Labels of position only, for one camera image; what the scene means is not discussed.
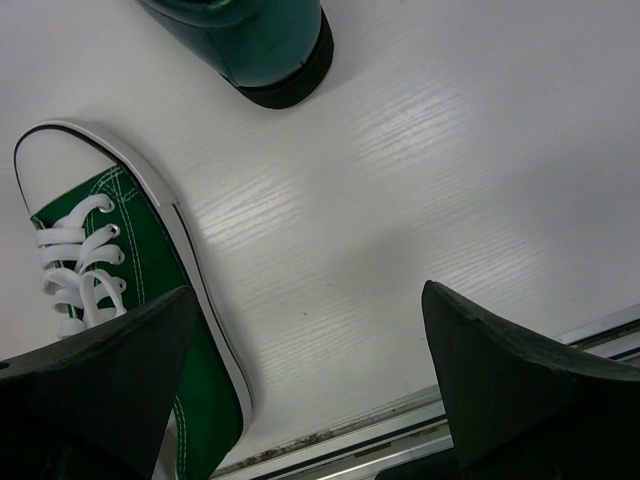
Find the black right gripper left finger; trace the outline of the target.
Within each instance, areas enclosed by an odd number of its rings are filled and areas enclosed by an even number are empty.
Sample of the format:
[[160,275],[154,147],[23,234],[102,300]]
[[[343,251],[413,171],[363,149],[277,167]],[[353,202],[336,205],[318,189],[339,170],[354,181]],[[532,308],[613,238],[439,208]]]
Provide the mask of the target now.
[[2,478],[151,478],[197,318],[180,287],[2,361]]

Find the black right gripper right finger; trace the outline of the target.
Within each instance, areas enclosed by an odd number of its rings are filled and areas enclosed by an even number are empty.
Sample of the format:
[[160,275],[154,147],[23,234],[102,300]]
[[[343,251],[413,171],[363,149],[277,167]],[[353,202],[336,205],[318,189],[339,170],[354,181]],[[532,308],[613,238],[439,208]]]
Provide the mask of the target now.
[[434,281],[422,312],[464,478],[638,478],[638,367],[563,345]]

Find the green canvas sneaker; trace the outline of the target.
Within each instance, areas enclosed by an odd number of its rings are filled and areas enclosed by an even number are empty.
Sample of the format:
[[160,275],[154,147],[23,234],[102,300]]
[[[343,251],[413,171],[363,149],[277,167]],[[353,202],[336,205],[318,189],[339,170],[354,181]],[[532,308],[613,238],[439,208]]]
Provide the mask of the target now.
[[177,287],[195,290],[202,316],[155,474],[209,478],[247,429],[252,399],[176,196],[138,152],[85,123],[32,127],[13,160],[36,229],[42,288],[62,316],[61,338]]

